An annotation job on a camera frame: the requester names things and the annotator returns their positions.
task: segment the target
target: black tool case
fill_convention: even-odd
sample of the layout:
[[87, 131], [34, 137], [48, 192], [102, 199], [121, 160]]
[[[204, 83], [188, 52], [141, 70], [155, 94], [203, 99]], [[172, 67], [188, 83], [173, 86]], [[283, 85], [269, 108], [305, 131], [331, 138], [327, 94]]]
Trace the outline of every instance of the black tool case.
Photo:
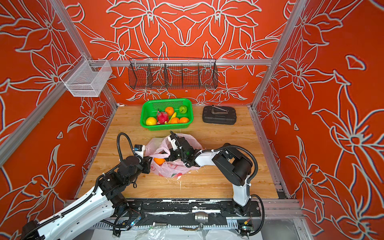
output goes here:
[[203, 109], [203, 122], [233, 125], [236, 123], [236, 110], [231, 107], [220, 107], [228, 110], [222, 111], [212, 106], [205, 106]]

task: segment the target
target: metal handle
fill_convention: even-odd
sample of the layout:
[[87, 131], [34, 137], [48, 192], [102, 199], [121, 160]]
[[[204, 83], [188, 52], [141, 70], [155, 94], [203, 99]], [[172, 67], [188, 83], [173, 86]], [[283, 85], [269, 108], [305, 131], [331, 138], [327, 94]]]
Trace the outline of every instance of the metal handle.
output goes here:
[[218, 106], [215, 106], [214, 104], [212, 104], [212, 107], [220, 109], [220, 110], [225, 111], [225, 112], [229, 112], [229, 110], [225, 110], [225, 109], [219, 108]]

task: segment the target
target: green basket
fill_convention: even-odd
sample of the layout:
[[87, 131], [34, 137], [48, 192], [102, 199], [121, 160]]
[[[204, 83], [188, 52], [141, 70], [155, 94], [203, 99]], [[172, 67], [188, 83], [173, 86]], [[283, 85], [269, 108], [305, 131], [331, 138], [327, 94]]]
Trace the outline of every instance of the green basket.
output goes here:
[[[181, 105], [187, 106], [188, 108], [187, 113], [182, 114], [179, 112], [179, 107]], [[154, 117], [157, 119], [157, 110], [159, 110], [160, 112], [164, 112], [166, 107], [173, 107], [173, 109], [175, 109], [175, 112], [176, 112], [176, 117], [178, 118], [187, 117], [189, 119], [189, 122], [176, 123], [176, 124], [162, 124], [162, 125], [153, 125], [153, 126], [147, 126], [145, 124], [145, 121], [149, 117]], [[161, 99], [161, 100], [148, 101], [143, 104], [143, 108], [141, 110], [140, 124], [141, 126], [149, 129], [150, 131], [187, 128], [192, 121], [193, 121], [192, 103], [190, 100], [186, 98]]]

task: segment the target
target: dragon fruit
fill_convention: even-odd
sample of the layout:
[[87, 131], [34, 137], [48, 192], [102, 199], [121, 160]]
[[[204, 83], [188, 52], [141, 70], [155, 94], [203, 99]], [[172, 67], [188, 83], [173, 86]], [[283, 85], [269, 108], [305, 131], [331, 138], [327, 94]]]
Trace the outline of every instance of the dragon fruit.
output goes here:
[[167, 113], [157, 111], [157, 124], [165, 124], [165, 122], [169, 121], [169, 117]]

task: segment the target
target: plastic basket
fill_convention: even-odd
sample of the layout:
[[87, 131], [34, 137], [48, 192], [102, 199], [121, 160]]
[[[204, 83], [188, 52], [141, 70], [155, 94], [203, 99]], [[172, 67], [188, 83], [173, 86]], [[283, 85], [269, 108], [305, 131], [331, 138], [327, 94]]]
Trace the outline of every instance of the plastic basket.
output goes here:
[[[179, 108], [181, 105], [186, 105], [188, 108], [187, 113], [182, 114], [179, 112]], [[173, 107], [176, 112], [176, 117], [182, 118], [186, 117], [189, 119], [187, 123], [176, 123], [176, 124], [162, 124], [162, 125], [153, 125], [147, 126], [145, 121], [149, 117], [157, 117], [157, 110], [160, 112], [164, 112], [166, 107]], [[161, 99], [161, 100], [152, 100], [143, 104], [143, 108], [141, 110], [141, 118], [140, 124], [141, 126], [149, 129], [150, 131], [158, 131], [158, 130], [167, 130], [167, 129], [179, 129], [179, 128], [187, 128], [189, 124], [193, 121], [193, 110], [192, 103], [190, 100], [186, 98], [176, 98], [176, 99]]]
[[63, 82], [75, 97], [97, 97], [111, 74], [108, 61], [101, 68], [91, 68], [87, 61], [80, 61], [73, 75]]

